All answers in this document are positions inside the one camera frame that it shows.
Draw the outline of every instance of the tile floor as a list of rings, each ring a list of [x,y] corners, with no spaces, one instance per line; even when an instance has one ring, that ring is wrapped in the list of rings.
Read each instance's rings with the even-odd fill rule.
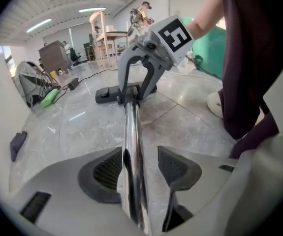
[[[82,79],[108,68],[99,67],[96,62],[85,63],[73,68],[69,74],[59,76],[58,80],[65,85],[72,78]],[[132,67],[129,82],[142,81],[146,72],[145,68]],[[117,102],[98,105],[94,98],[96,90],[117,84],[117,72],[105,71],[81,82],[75,90],[68,90],[55,105],[46,109],[40,105],[33,108],[23,127],[28,138],[11,165],[10,191],[18,190],[55,162],[121,146],[123,106]],[[156,93],[141,102],[140,115],[148,183],[156,182],[149,190],[150,216],[155,217],[155,225],[161,225],[169,189],[157,168],[157,146],[227,157],[235,141],[206,104],[207,96],[221,89],[221,81],[187,64],[183,69],[173,67],[165,72],[157,87]],[[160,229],[161,226],[154,226],[154,235]]]

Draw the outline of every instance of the ceiling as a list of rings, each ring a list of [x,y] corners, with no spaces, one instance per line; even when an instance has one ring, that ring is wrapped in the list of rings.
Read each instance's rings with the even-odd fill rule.
[[[79,9],[106,7],[113,17],[134,0],[12,0],[0,16],[0,45],[20,45],[36,36],[44,37],[72,25],[86,23],[92,12]],[[30,33],[26,31],[48,19],[52,21]]]

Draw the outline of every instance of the beige shirt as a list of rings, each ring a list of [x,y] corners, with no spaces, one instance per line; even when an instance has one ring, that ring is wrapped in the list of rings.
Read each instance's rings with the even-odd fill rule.
[[[148,17],[147,8],[146,8],[144,5],[138,7],[137,10],[141,13],[141,15],[142,15],[143,18]],[[141,21],[141,20],[140,20],[140,21],[139,21],[139,25],[140,25],[141,27],[142,27],[142,26],[148,27],[148,22],[147,22],[146,20],[144,20],[144,21]]]

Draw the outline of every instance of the shiny metal pipe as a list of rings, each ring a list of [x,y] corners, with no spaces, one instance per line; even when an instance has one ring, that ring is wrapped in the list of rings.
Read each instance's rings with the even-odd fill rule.
[[[126,214],[145,234],[149,234],[148,191],[144,172],[139,106],[129,101],[125,107],[123,146],[124,204]]]

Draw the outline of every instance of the black slot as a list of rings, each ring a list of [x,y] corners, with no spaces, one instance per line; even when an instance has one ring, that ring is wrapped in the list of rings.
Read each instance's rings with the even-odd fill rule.
[[[34,224],[51,196],[48,193],[37,192],[22,209],[20,214]]]
[[[227,164],[222,164],[219,169],[232,172],[234,170],[234,167]]]

